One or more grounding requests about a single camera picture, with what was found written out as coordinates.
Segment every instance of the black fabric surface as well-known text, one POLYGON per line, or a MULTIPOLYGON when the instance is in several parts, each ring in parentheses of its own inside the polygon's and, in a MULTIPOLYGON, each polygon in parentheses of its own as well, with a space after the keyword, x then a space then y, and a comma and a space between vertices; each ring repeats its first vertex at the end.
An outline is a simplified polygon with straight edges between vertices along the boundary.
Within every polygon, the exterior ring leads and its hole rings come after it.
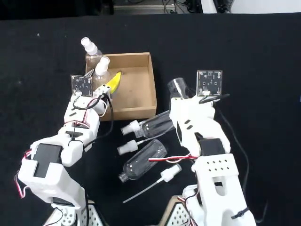
MULTIPOLYGON (((197 69, 223 70, 218 103, 250 158, 247 203, 263 226, 297 225, 300 220, 301 14, 155 15, 62 18, 0 22, 0 202, 2 225, 39 226, 52 208, 30 191, 20 200, 13 177, 29 145, 57 133, 70 99, 70 77, 84 72, 80 40, 90 37, 104 53, 149 51, 153 60, 157 112, 169 107, 167 83, 184 77, 195 87, 197 69)), ((240 179, 246 162, 229 137, 240 179)), ((122 136, 117 121, 110 137, 93 145, 86 157, 86 189, 112 226, 157 224, 172 195, 194 184, 189 161, 169 183, 122 204, 153 183, 169 167, 158 163, 141 179, 122 184, 118 174, 133 154, 117 147, 134 138, 122 136)), ((101 122, 99 133, 109 128, 101 122)), ((160 138, 169 155, 185 154, 174 131, 160 138)), ((79 183, 82 161, 68 169, 79 183)))

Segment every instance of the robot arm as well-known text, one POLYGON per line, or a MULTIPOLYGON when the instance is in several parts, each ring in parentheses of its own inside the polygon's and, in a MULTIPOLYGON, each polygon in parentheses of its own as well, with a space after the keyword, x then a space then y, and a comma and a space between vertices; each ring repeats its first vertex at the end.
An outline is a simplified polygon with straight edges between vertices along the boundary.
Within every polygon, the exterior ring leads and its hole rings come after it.
POLYGON ((198 185, 185 188, 183 197, 190 197, 186 200, 187 209, 199 226, 255 226, 230 153, 230 142, 214 120, 214 99, 204 95, 171 99, 170 119, 179 142, 191 156, 198 157, 191 168, 197 175, 198 185), (195 188, 198 188, 201 204, 197 195, 191 196, 195 188))
POLYGON ((91 147, 99 128, 99 115, 107 103, 99 101, 87 108, 104 94, 110 98, 111 88, 101 86, 93 97, 73 95, 68 104, 64 126, 53 137, 43 138, 31 144, 30 159, 24 158, 18 179, 26 184, 36 196, 55 207, 69 208, 69 213, 83 210, 86 206, 85 190, 67 173, 65 167, 75 164, 91 147))

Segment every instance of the open cardboard box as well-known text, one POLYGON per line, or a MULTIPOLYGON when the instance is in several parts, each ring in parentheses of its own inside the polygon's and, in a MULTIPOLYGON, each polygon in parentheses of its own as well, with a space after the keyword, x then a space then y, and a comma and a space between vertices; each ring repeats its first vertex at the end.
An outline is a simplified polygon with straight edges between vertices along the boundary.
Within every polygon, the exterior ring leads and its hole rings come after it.
MULTIPOLYGON (((156 114, 157 99, 150 53, 107 54, 109 71, 122 71, 120 85, 112 97, 114 120, 150 118, 156 114)), ((108 109, 102 121, 110 120, 108 109)))

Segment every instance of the bottle cap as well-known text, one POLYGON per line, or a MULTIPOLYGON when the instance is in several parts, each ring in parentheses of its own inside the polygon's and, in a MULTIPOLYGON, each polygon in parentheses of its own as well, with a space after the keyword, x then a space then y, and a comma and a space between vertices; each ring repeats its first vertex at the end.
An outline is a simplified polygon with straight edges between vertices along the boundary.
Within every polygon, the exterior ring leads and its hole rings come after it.
POLYGON ((87 37, 82 38, 82 40, 80 41, 80 43, 83 45, 83 47, 85 47, 85 51, 89 54, 89 55, 95 55, 98 51, 97 46, 91 42, 91 40, 87 37))
POLYGON ((161 172, 161 177, 165 182, 169 182, 176 174, 178 174, 182 170, 179 164, 175 164, 174 166, 164 170, 161 172))
POLYGON ((106 74, 106 72, 108 71, 109 63, 110 59, 106 56, 103 56, 100 59, 99 63, 96 65, 95 73, 99 76, 106 74))
POLYGON ((123 155, 124 153, 134 152, 138 150, 138 145, 135 140, 131 140, 127 142, 125 145, 117 148, 119 155, 123 155))
POLYGON ((118 177, 119 177, 119 179, 121 180, 122 183, 128 181, 128 176, 125 172, 121 173, 118 177))
POLYGON ((132 121, 127 126, 121 128, 121 132, 122 132, 123 135, 126 135, 126 134, 131 133, 131 132, 135 132, 135 131, 138 131, 138 130, 140 130, 140 125, 139 125, 139 122, 137 120, 132 121))

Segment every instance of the plastic bottle lying down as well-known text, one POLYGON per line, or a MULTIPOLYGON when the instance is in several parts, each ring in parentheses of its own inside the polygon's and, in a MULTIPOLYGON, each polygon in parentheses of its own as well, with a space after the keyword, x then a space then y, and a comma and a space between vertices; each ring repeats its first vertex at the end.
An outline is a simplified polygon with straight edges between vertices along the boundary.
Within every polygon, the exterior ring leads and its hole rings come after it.
POLYGON ((139 179, 157 163, 149 161, 149 158, 163 158, 166 155, 167 150, 164 145, 157 139, 153 139, 124 164, 123 172, 119 175, 119 179, 123 183, 129 179, 139 179))

